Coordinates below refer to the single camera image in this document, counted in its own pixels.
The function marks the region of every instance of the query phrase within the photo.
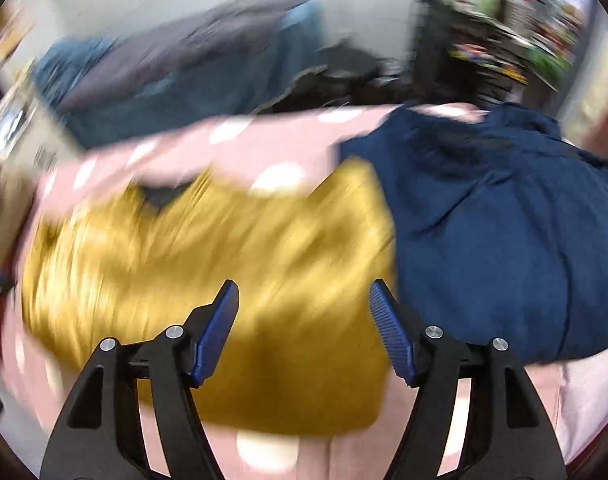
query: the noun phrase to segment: white polka dot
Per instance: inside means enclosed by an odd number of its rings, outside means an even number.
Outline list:
[[[46,368],[46,380],[48,381],[48,386],[50,386],[50,391],[56,396],[62,395],[64,391],[64,381],[59,366],[51,359],[46,359],[44,366]]]
[[[213,130],[210,134],[209,142],[210,144],[219,144],[220,142],[226,142],[226,140],[233,140],[248,128],[252,122],[252,117],[231,117]]]
[[[463,110],[462,108],[458,108],[456,106],[440,105],[433,108],[433,110],[429,110],[429,113],[434,112],[435,115],[446,117],[460,117],[462,115],[469,114],[470,111],[471,110]]]
[[[53,173],[50,174],[50,177],[48,178],[48,180],[46,181],[46,185],[44,186],[44,196],[49,195],[50,192],[53,190],[53,186],[55,186],[56,176],[56,171],[53,171]]]
[[[82,167],[79,168],[79,171],[77,172],[77,176],[74,178],[74,184],[72,184],[73,189],[78,189],[86,183],[90,178],[92,169],[95,167],[96,163],[97,159],[94,158],[82,164]]]
[[[237,433],[239,456],[262,473],[286,473],[297,464],[299,437],[254,431]]]
[[[137,147],[133,150],[132,155],[130,155],[130,158],[126,165],[130,166],[141,158],[144,158],[146,155],[148,155],[148,153],[151,153],[152,150],[154,150],[158,144],[159,140],[157,139],[146,140],[145,142],[138,144]]]
[[[322,123],[347,123],[356,118],[364,111],[361,106],[342,106],[340,108],[329,108],[320,114],[318,119]]]
[[[453,408],[453,418],[450,421],[449,437],[446,441],[444,456],[453,455],[462,451],[464,437],[466,436],[466,425],[468,424],[469,399],[456,399]]]
[[[26,354],[24,354],[23,350],[23,341],[19,338],[15,339],[15,357],[17,359],[17,368],[23,374],[26,366]]]
[[[39,421],[39,425],[41,426],[42,430],[46,431],[47,433],[50,433],[52,428],[50,428],[49,423],[46,421],[46,419],[44,417],[41,416],[40,413],[37,413],[37,421]]]
[[[254,191],[274,192],[296,190],[304,179],[304,171],[296,162],[280,162],[266,168],[251,186]]]

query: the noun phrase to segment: blue gripper pad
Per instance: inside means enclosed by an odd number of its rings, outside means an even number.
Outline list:
[[[199,387],[214,372],[239,309],[239,289],[235,282],[226,280],[215,301],[215,312],[197,343],[193,381]]]
[[[410,386],[416,375],[413,345],[395,315],[394,301],[378,282],[370,285],[369,308],[379,336],[382,338],[395,373]]]

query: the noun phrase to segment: metal screw head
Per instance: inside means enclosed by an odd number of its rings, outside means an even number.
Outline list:
[[[117,343],[115,342],[115,340],[112,337],[106,338],[104,339],[101,343],[100,343],[100,348],[104,351],[107,352],[108,350],[112,350],[113,348],[115,348],[115,345]]]
[[[166,337],[168,339],[177,339],[183,334],[183,328],[179,325],[173,325],[166,329]]]
[[[504,350],[508,350],[508,341],[501,337],[496,337],[493,339],[493,346],[500,352],[503,352]]]
[[[444,330],[435,325],[427,326],[424,332],[426,332],[426,335],[431,339],[439,339],[444,335]]]

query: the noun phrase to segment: pink polka dot fabric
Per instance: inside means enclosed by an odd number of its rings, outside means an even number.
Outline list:
[[[285,185],[312,189],[335,165],[331,146],[338,140],[367,134],[392,107],[344,107],[257,116],[211,118],[183,130],[124,142],[88,152],[83,160],[58,166],[39,183],[36,211],[21,242],[19,269],[37,220],[56,219],[76,206],[101,200],[135,180],[152,186],[173,186],[193,178],[206,166],[249,187],[270,191]],[[446,105],[431,113],[480,121],[483,112],[470,105]],[[21,322],[20,298],[11,298],[3,334],[6,385],[47,431],[51,431],[74,374],[62,370],[32,338]],[[530,366],[532,378],[554,426],[558,423],[562,366]],[[470,385],[460,381],[457,407],[441,472],[457,465],[466,426]],[[237,431],[206,426],[210,444],[226,478],[254,480],[380,480],[395,453],[416,392],[392,373],[378,421],[368,430],[332,438],[301,438],[297,459],[286,471],[266,472],[244,462],[237,449]],[[167,474],[155,418],[142,407],[144,439],[152,468]]]

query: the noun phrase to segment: blue-gray fabric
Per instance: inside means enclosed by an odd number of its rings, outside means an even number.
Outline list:
[[[525,363],[608,348],[608,159],[516,105],[465,124],[401,107],[340,159],[372,162],[396,229],[397,290],[458,339]]]
[[[286,12],[278,30],[258,52],[218,56],[173,71],[127,98],[76,108],[59,116],[83,147],[95,148],[181,128],[210,116],[249,114],[288,92],[301,73],[318,68],[322,64],[321,44],[319,4],[310,0]],[[37,65],[34,80],[56,108],[61,101],[59,89],[72,82],[70,90],[76,81],[68,76],[60,82],[52,66],[59,63],[65,67],[58,68],[58,74],[68,74],[69,70],[74,73],[75,66],[79,73],[87,73],[92,67],[79,63],[82,56],[71,56],[60,49],[46,56],[50,62]]]
[[[66,38],[51,46],[35,63],[33,80],[46,102],[54,109],[101,58],[115,41],[103,38]]]
[[[264,49],[286,13],[308,0],[233,0],[132,36],[103,56],[60,102],[61,113],[124,99],[171,72]]]

